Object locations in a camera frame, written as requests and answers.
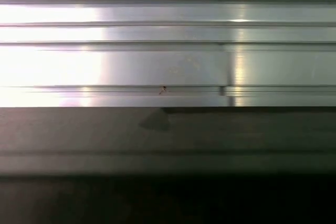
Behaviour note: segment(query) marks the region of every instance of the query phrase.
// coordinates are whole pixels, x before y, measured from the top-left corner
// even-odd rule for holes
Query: dark gray surface
[[[0,109],[0,174],[332,172],[336,113]]]

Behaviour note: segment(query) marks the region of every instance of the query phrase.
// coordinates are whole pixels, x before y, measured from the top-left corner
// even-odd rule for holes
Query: scratch
[[[318,60],[319,56],[316,55],[315,56],[315,60],[314,60],[314,65],[313,65],[313,69],[311,70],[311,79],[314,80],[315,78],[315,72],[316,72],[316,64],[317,64],[317,60]]]

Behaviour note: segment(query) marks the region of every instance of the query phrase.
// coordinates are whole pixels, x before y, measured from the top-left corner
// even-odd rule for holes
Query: small insect
[[[161,91],[160,91],[159,94],[162,94],[162,93],[164,93],[164,92],[167,92],[167,87],[166,87],[166,86],[163,86],[163,87],[162,87],[162,89],[161,89]]]

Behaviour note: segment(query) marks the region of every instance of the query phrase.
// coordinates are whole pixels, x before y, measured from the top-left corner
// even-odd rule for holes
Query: silver metal panel
[[[17,89],[0,106],[334,105],[335,0],[0,0],[0,13],[0,87]]]
[[[1,27],[0,43],[17,42],[335,42],[336,27]]]
[[[3,94],[2,108],[47,108],[47,107],[226,107],[229,98],[224,96],[164,96],[164,95],[113,95],[85,94]]]
[[[219,51],[0,52],[0,86],[7,87],[227,84],[227,57]]]
[[[156,3],[0,5],[0,25],[323,25],[336,22],[334,4]]]
[[[336,85],[335,52],[232,52],[233,85]]]

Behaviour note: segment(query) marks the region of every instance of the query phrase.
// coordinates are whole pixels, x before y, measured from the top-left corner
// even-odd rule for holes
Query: shiny metal surface
[[[0,86],[227,84],[227,57],[222,52],[104,52],[85,48],[82,51],[24,49],[20,52],[15,48],[2,50],[2,57]]]
[[[138,4],[0,5],[1,26],[330,25],[335,3],[188,1]]]
[[[1,27],[0,44],[18,42],[334,42],[336,27]]]
[[[0,106],[336,105],[336,0],[0,0],[0,13]]]

